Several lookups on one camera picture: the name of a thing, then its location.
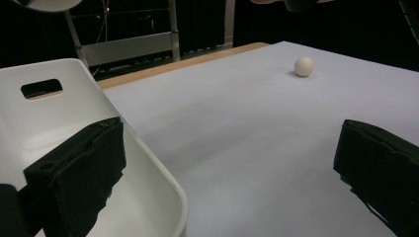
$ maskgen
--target white surface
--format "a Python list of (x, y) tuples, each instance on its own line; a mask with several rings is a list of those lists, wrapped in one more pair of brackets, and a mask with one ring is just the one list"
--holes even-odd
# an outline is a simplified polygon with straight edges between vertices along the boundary
[(186, 190), (189, 236), (390, 237), (333, 159), (344, 119), (419, 145), (418, 91), (417, 72), (281, 42), (105, 93)]
[[(23, 85), (52, 78), (62, 93), (25, 99)], [(84, 126), (119, 115), (79, 60), (0, 69), (0, 183), (21, 189), (23, 170), (46, 152)], [(126, 122), (124, 141), (124, 175), (89, 236), (185, 236), (184, 191)]]

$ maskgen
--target chair handle hole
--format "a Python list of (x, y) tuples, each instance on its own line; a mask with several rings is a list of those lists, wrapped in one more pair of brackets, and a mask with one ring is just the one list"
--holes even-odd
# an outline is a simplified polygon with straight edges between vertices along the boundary
[(57, 79), (49, 79), (24, 85), (22, 86), (21, 91), (26, 99), (37, 100), (61, 93), (62, 86)]

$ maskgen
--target white table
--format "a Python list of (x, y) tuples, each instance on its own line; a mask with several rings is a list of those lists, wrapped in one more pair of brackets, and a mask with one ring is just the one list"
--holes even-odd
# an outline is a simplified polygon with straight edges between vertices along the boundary
[(344, 119), (418, 145), (418, 91), (417, 72), (281, 42), (105, 93), (186, 190), (188, 236), (389, 237), (333, 159)]

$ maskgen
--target black pad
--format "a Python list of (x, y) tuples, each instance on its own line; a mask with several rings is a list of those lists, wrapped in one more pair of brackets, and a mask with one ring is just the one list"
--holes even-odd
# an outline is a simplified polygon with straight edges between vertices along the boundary
[(0, 184), (0, 236), (31, 236), (15, 187)]
[(26, 209), (40, 212), (47, 236), (86, 236), (126, 166), (123, 123), (95, 122), (25, 169)]
[(377, 126), (345, 120), (334, 169), (397, 236), (419, 236), (419, 147)]

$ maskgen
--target table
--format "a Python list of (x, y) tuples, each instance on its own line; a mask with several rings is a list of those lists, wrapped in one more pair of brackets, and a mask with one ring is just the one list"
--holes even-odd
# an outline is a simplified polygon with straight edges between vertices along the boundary
[(389, 237), (333, 159), (344, 119), (419, 144), (418, 89), (417, 72), (280, 42), (105, 93), (185, 189), (189, 236)]

